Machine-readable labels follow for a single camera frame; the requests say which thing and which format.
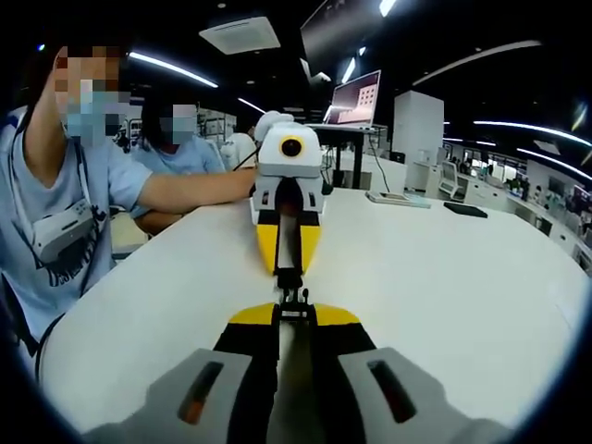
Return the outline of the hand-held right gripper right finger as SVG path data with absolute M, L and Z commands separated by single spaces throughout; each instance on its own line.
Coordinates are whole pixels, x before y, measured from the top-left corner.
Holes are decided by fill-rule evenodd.
M 379 348 L 351 312 L 315 303 L 314 394 L 329 443 L 506 443 L 512 432 L 453 407 L 443 385 L 391 347 Z

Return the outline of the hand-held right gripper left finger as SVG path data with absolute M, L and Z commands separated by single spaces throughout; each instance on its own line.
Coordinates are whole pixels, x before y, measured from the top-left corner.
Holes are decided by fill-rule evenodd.
M 233 315 L 212 349 L 200 348 L 158 378 L 145 404 L 87 443 L 264 443 L 278 389 L 278 305 Z

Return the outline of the person's left hand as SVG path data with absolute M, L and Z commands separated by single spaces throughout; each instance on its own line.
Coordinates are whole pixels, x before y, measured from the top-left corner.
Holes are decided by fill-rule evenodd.
M 292 114 L 280 113 L 276 110 L 267 111 L 257 121 L 253 131 L 253 138 L 257 142 L 262 142 L 273 125 L 293 121 L 294 116 Z

